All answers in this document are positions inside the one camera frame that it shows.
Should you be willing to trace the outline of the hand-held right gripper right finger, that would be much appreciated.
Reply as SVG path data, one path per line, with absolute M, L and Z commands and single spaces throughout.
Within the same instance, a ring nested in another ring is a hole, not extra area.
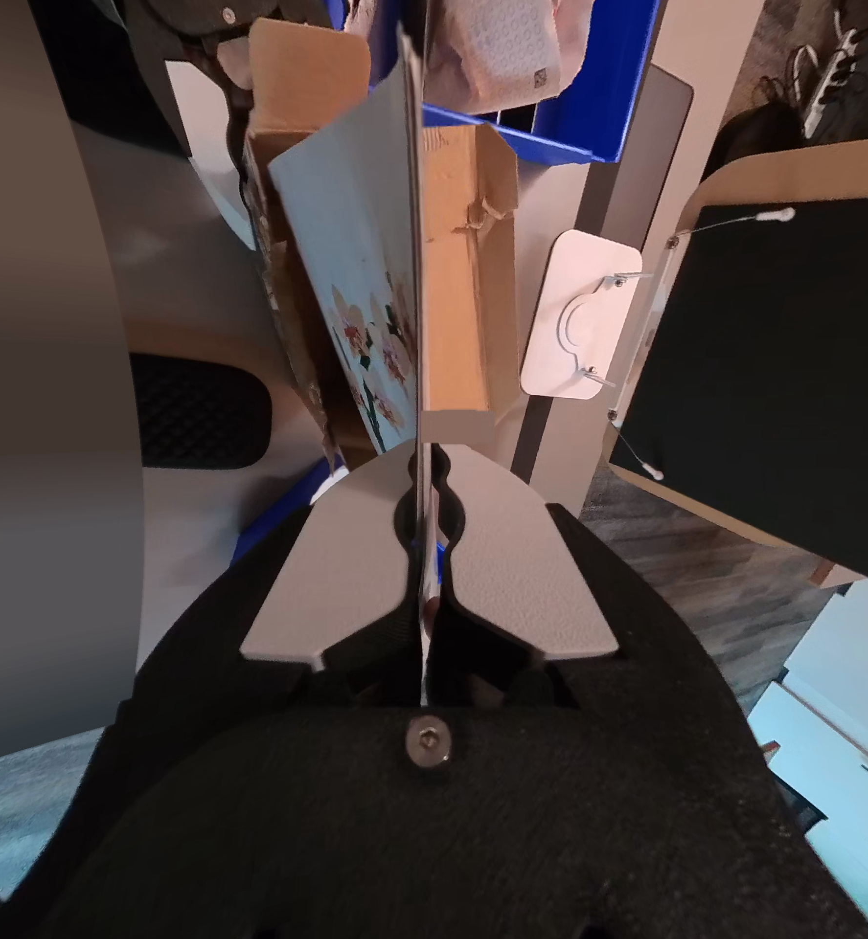
M 468 446 L 442 451 L 444 573 L 460 608 L 552 661 L 615 653 L 616 637 L 545 501 Z

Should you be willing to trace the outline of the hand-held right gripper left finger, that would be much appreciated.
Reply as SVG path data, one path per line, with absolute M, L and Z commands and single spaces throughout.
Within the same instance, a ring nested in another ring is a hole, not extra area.
M 250 661 L 315 671 L 356 664 L 367 628 L 394 613 L 409 593 L 410 554 L 395 510 L 415 499 L 409 463 L 414 441 L 395 446 L 336 481 L 310 506 L 240 646 Z

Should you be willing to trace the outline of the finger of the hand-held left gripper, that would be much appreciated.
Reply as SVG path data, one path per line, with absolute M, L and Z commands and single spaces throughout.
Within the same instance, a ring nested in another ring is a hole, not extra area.
M 165 61 L 179 108 L 189 161 L 207 195 L 231 231 L 249 250 L 254 237 L 241 197 L 240 173 L 228 151 L 228 103 L 225 93 L 196 66 Z

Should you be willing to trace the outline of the orchid instruction booklet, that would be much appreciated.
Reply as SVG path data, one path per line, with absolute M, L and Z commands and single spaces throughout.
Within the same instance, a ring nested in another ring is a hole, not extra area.
M 385 705 L 423 698 L 423 606 L 436 578 L 425 301 L 424 45 L 396 30 L 397 58 L 365 99 L 276 158 L 269 174 L 375 456 L 414 441 L 412 548 L 417 576 L 397 610 L 367 628 L 356 664 L 312 672 Z

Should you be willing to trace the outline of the black orchid lego box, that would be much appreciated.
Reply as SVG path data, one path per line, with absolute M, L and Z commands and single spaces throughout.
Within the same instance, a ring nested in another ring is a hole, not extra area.
M 253 106 L 244 185 L 262 279 L 298 393 L 328 460 L 350 470 L 375 456 L 329 329 L 294 246 L 272 162 L 363 101 L 364 39 L 258 19 L 249 33 Z M 489 124 L 421 130 L 429 404 L 442 442 L 490 440 L 520 394 L 514 215 L 517 157 Z

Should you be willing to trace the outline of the blue plastic bin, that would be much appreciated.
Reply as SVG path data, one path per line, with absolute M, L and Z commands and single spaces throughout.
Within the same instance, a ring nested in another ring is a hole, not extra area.
M 399 25 L 417 27 L 427 49 L 429 3 L 328 3 L 333 25 L 369 44 L 370 87 L 393 67 Z M 424 101 L 425 127 L 489 124 L 518 157 L 545 166 L 616 162 L 626 141 L 660 7 L 656 1 L 594 2 L 583 64 L 559 95 L 479 114 L 453 112 Z
M 240 534 L 232 562 L 212 586 L 234 595 L 257 596 L 260 603 L 279 574 L 293 573 L 300 560 L 303 574 L 380 576 L 396 590 L 417 576 L 412 548 L 415 521 L 409 460 L 413 441 L 377 455 L 334 489 L 312 500 L 318 484 L 330 478 L 320 463 Z

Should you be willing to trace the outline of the white tipped thin rod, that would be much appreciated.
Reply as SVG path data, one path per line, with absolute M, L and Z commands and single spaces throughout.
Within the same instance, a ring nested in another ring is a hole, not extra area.
M 663 471 L 643 460 L 639 456 L 639 453 L 631 446 L 628 439 L 624 436 L 623 420 L 618 417 L 616 409 L 612 408 L 608 411 L 608 420 L 611 427 L 616 431 L 616 439 L 624 446 L 624 448 L 632 456 L 633 460 L 636 461 L 639 467 L 655 482 L 661 483 L 664 481 Z
M 726 227 L 734 224 L 746 224 L 746 223 L 789 223 L 796 217 L 796 209 L 790 205 L 778 209 L 769 209 L 765 211 L 760 211 L 752 214 L 739 215 L 733 218 L 728 218 L 720 221 L 714 221 L 710 223 L 698 224 L 695 227 L 682 229 L 676 231 L 672 237 L 668 239 L 665 243 L 665 249 L 667 251 L 672 251 L 678 248 L 682 239 L 697 234 L 699 232 L 708 231 L 712 229 L 717 229 L 721 227 Z

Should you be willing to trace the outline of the black mesh cushion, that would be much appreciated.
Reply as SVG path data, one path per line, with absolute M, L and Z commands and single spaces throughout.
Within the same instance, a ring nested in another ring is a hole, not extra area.
M 273 402 L 258 377 L 223 363 L 129 358 L 143 468 L 240 470 L 268 452 Z

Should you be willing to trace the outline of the white panel foot plate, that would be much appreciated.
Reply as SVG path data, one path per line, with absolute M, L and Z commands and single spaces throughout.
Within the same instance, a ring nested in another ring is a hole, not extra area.
M 618 388 L 610 369 L 639 285 L 632 246 L 570 229 L 550 247 L 520 384 L 531 397 L 587 401 Z

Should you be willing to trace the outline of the large printed white paper bag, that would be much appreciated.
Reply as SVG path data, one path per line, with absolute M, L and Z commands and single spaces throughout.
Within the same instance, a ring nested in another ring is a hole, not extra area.
M 430 2 L 425 103 L 479 114 L 556 97 L 581 69 L 593 9 L 593 1 Z

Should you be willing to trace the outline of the white power strip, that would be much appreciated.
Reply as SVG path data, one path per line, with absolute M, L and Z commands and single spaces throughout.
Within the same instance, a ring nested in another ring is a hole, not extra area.
M 858 77 L 859 47 L 868 28 L 845 23 L 845 2 L 835 2 L 831 13 L 834 48 L 821 60 L 811 44 L 796 47 L 788 58 L 787 98 L 799 118 L 803 142 L 811 144 L 827 108 L 838 103 Z

